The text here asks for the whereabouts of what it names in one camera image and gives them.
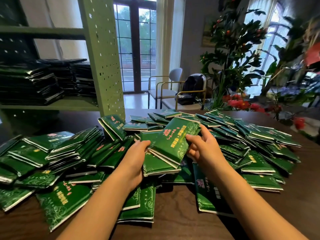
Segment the human hand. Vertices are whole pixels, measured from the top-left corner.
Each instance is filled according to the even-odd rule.
[[[146,148],[150,145],[149,140],[135,142],[127,151],[124,158],[116,168],[122,180],[127,180],[129,192],[133,191],[142,181],[142,165]]]
[[[202,137],[186,135],[186,139],[191,142],[187,155],[195,159],[206,175],[212,173],[212,167],[229,166],[217,140],[204,125],[200,124],[200,127]]]

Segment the backpack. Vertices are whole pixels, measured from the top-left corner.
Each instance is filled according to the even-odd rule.
[[[203,75],[191,75],[189,76],[184,85],[182,91],[200,91],[203,90]],[[180,105],[192,105],[197,103],[196,97],[201,97],[201,93],[191,92],[182,93],[176,99]]]

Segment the dark brown table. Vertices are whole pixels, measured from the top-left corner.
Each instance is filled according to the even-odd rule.
[[[155,110],[127,109],[129,115],[146,116]],[[204,113],[203,111],[186,111]],[[257,112],[226,112],[234,118],[261,126],[274,127],[293,135],[302,144],[294,149],[302,163],[294,170],[281,194],[260,192],[262,197],[288,222],[309,239],[320,239],[320,146],[299,135],[290,128]],[[58,121],[43,132],[69,130],[78,132],[98,125],[95,112],[61,112]],[[0,239],[55,239],[72,220],[69,219],[49,234],[44,212],[36,198],[22,202],[17,208],[4,214],[0,212]],[[193,188],[174,186],[172,191],[159,193],[155,200],[154,224],[117,225],[112,239],[246,239],[238,221],[209,213],[198,213]]]

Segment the french door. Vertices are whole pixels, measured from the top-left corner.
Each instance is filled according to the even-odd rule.
[[[114,0],[122,89],[148,90],[156,73],[156,0]],[[155,89],[156,79],[151,79]]]

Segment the pile of green packets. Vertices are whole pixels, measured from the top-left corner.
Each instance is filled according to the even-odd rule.
[[[130,193],[120,222],[154,220],[157,187],[166,184],[195,186],[200,212],[233,217],[227,202],[186,156],[186,134],[198,135],[205,125],[217,139],[228,163],[256,190],[282,191],[299,158],[287,147],[300,147],[291,135],[273,128],[248,124],[213,110],[187,114],[164,110],[148,117],[118,115],[98,118],[98,127],[79,133],[14,138],[0,147],[0,206],[4,211],[35,193],[50,231],[86,204],[119,165],[130,146],[150,140],[143,163],[144,179]]]

